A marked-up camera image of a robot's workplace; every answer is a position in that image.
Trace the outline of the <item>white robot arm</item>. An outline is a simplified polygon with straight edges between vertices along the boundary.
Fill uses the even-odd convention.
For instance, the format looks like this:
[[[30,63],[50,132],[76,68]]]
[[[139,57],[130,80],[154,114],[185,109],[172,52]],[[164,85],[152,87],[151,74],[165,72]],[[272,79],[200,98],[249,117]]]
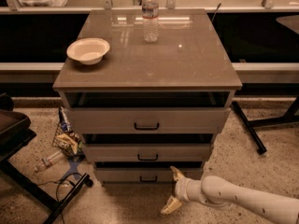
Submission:
[[[233,203],[274,224],[299,224],[298,199],[239,187],[214,175],[194,180],[175,166],[170,169],[176,184],[174,194],[161,210],[162,214],[171,214],[184,203],[200,203],[220,210],[225,210]]]

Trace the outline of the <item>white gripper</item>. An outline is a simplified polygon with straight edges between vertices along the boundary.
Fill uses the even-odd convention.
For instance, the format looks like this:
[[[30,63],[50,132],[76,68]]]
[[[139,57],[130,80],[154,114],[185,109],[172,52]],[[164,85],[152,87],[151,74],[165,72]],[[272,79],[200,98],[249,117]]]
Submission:
[[[204,203],[206,197],[202,191],[202,182],[186,178],[185,175],[175,166],[170,167],[175,185],[175,196],[170,196],[166,205],[161,210],[164,215],[169,215],[182,206],[182,202]]]

